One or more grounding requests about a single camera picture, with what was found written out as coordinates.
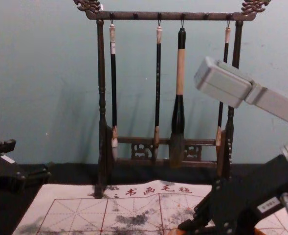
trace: black table surface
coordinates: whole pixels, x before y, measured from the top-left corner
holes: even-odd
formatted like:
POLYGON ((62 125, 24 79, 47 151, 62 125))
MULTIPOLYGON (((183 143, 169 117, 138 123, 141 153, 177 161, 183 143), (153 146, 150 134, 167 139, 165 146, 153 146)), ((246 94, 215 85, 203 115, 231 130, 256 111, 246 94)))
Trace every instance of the black table surface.
MULTIPOLYGON (((233 164, 232 177, 241 178, 258 164, 233 164)), ((32 170, 40 165, 22 165, 32 170)), ((55 164, 50 170, 50 184, 93 185, 97 182, 97 165, 55 164)), ((142 184, 163 180, 186 184, 212 184, 215 169, 182 167, 117 166, 112 173, 112 185, 142 184)), ((31 205, 40 187, 27 188, 22 194, 0 191, 0 235, 11 235, 31 205)))

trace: calligraphy brush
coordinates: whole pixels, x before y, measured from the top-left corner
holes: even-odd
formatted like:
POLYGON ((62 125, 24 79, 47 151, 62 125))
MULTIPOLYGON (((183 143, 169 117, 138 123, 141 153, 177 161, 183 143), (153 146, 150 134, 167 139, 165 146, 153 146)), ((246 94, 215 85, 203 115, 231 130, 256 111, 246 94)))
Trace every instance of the calligraphy brush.
MULTIPOLYGON (((227 63, 227 56, 228 56, 228 43, 230 39, 230 33, 231 29, 229 27, 230 22, 227 22, 227 27, 225 30, 225 43, 224 43, 224 57, 223 61, 227 63)), ((217 138, 216 138, 216 150, 217 150, 217 155, 219 155, 220 148, 221 148, 221 138, 222 138, 222 115, 223 115, 223 103, 220 102, 219 105, 219 117, 218 117, 218 129, 217 129, 217 138)))
POLYGON ((159 111, 160 111, 160 78, 161 78, 161 37, 162 28, 157 28, 157 63, 156 63, 156 91, 155 91, 155 135, 153 161, 158 157, 159 148, 159 111))
POLYGON ((116 160, 118 157, 118 130, 116 111, 116 71, 115 71, 115 26, 111 22, 110 27, 110 51, 111 51, 111 86, 112 86, 112 155, 116 160))
POLYGON ((184 159, 185 149, 185 117, 184 117, 184 60, 185 60, 185 41, 186 32, 182 27, 178 32, 178 51, 177 51, 177 92, 175 97, 173 116, 172 116, 172 133, 169 144, 170 167, 179 167, 184 159))

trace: carved dragon finial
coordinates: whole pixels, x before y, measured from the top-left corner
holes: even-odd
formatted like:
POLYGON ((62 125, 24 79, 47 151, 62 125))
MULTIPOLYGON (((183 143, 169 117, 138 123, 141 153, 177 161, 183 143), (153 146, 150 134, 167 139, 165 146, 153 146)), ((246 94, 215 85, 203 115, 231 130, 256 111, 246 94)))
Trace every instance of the carved dragon finial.
POLYGON ((262 6, 268 6, 271 0, 244 0, 242 7, 242 14, 249 15, 251 13, 259 13, 263 12, 266 9, 262 8, 262 6))
POLYGON ((79 5, 77 9, 80 11, 91 11, 96 14, 100 10, 100 2, 98 0, 73 0, 76 5, 79 5))

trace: large calligraphy brush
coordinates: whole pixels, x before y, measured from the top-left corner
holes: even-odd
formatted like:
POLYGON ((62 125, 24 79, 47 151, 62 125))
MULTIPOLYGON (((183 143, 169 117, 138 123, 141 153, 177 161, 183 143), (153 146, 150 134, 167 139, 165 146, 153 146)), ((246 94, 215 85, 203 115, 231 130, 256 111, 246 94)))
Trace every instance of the large calligraphy brush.
POLYGON ((184 159, 185 149, 185 116, 184 116, 184 62, 185 62, 185 41, 186 32, 182 27, 178 32, 178 51, 177 51, 177 94, 175 97, 173 116, 172 116, 172 133, 169 144, 170 167, 179 167, 184 159))
POLYGON ((118 157, 118 130, 116 111, 116 71, 115 71, 115 26, 111 22, 110 27, 110 51, 111 51, 111 86, 112 86, 112 155, 116 160, 118 157))

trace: white label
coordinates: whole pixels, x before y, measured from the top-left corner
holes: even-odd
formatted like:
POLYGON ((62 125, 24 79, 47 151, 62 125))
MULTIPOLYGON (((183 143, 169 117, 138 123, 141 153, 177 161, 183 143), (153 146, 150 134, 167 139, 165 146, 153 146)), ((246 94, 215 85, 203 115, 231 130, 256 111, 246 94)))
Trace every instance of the white label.
POLYGON ((111 43, 111 54, 115 54, 115 43, 111 43))
POLYGON ((273 207, 279 205, 280 203, 281 202, 279 201, 279 199, 277 199, 276 197, 273 197, 270 200, 262 203, 257 208, 261 213, 264 213, 264 212, 268 211, 269 209, 272 209, 273 207))
POLYGON ((12 163, 15 163, 14 160, 12 160, 11 158, 9 158, 9 157, 6 156, 6 155, 2 155, 1 158, 4 159, 5 161, 11 163, 11 164, 12 164, 12 163))

